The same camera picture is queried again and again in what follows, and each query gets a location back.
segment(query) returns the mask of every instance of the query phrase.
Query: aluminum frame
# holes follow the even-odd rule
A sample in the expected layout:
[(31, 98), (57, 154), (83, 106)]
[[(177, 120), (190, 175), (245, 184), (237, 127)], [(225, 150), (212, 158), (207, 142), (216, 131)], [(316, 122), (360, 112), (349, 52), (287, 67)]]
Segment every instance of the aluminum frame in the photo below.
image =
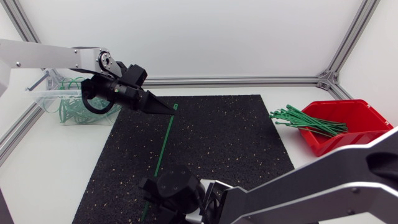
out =
[[(308, 77), (226, 77), (226, 78), (148, 78), (145, 88), (200, 88), (200, 87), (243, 87), (243, 86), (316, 86), (322, 88), (337, 100), (353, 99), (340, 85), (340, 70), (349, 57), (363, 30), (368, 24), (380, 0), (363, 0), (343, 41), (328, 68), (319, 75)], [(3, 8), (24, 41), (40, 43), (18, 0), (0, 0)], [(43, 114), (35, 103), (16, 121), (0, 139), (0, 166), (17, 146), (30, 127)]]

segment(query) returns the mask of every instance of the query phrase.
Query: red tray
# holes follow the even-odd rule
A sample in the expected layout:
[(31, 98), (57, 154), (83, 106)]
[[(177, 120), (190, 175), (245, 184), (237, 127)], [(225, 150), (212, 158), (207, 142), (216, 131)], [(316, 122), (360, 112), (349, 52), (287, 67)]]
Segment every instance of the red tray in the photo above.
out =
[(346, 123), (348, 127), (349, 133), (333, 138), (300, 129), (316, 156), (322, 156), (340, 146), (367, 144), (393, 128), (363, 100), (315, 101), (302, 111), (314, 118)]

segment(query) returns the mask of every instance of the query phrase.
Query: transparent container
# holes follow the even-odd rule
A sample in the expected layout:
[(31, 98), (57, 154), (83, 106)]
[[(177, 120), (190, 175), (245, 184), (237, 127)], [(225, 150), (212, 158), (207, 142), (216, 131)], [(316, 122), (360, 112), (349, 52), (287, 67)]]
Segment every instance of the transparent container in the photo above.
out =
[[(114, 105), (105, 114), (94, 114), (88, 111), (81, 100), (80, 83), (89, 77), (87, 75), (83, 77), (80, 73), (78, 75), (79, 77), (76, 75), (63, 77), (55, 70), (44, 70), (44, 76), (30, 88), (26, 88), (26, 93), (60, 124), (113, 125), (121, 106)], [(88, 101), (97, 109), (102, 109), (109, 103), (99, 98)]]

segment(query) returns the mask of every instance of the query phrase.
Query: green wire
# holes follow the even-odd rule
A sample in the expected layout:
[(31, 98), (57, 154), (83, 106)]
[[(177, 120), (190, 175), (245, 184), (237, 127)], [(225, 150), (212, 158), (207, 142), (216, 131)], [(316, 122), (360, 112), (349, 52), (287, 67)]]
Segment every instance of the green wire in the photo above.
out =
[[(173, 108), (175, 110), (177, 110), (178, 104), (175, 103)], [(155, 177), (157, 177), (157, 174), (159, 172), (160, 163), (162, 162), (164, 149), (166, 148), (166, 143), (167, 143), (167, 139), (169, 138), (169, 133), (170, 133), (170, 130), (172, 128), (173, 120), (174, 120), (174, 115), (172, 115), (172, 117), (170, 118), (169, 126), (167, 127), (167, 131), (166, 131), (166, 136), (164, 137), (164, 140), (163, 140), (162, 150), (160, 151), (159, 159), (157, 160), (156, 170), (155, 170), (155, 174), (154, 174)], [(149, 202), (146, 202), (145, 203), (145, 207), (144, 207), (144, 211), (143, 211), (142, 216), (141, 216), (141, 221), (142, 222), (144, 222), (145, 217), (147, 216), (148, 209), (149, 209)]]
[[(65, 90), (67, 81), (69, 81), (69, 84), (67, 85), (68, 90), (72, 87), (73, 84), (75, 84), (77, 89), (79, 90), (80, 89), (79, 80), (81, 79), (84, 80), (83, 77), (64, 78), (61, 82), (61, 87), (59, 89)], [(49, 112), (45, 107), (44, 103), (42, 107), (48, 113), (58, 112), (61, 123), (65, 123), (69, 119), (73, 119), (76, 124), (92, 124), (107, 116), (110, 116), (118, 112), (121, 109), (120, 105), (115, 105), (106, 114), (94, 114), (86, 109), (81, 99), (76, 99), (73, 96), (69, 96), (69, 98), (67, 98), (66, 96), (60, 96), (59, 98), (60, 98), (60, 106), (56, 111)], [(104, 108), (107, 105), (107, 101), (99, 98), (94, 98), (90, 100), (90, 103), (95, 108)]]

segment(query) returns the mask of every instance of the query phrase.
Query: black rubber mat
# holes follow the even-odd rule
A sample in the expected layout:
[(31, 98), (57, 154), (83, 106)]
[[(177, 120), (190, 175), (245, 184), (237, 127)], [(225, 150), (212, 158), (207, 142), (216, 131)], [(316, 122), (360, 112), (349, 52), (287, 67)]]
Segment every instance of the black rubber mat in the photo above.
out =
[[(259, 95), (162, 97), (178, 104), (159, 175), (186, 165), (200, 179), (251, 189), (293, 169)], [(170, 116), (123, 109), (81, 200), (74, 223), (137, 223), (137, 185), (153, 177)], [(145, 223), (155, 223), (151, 207)]]

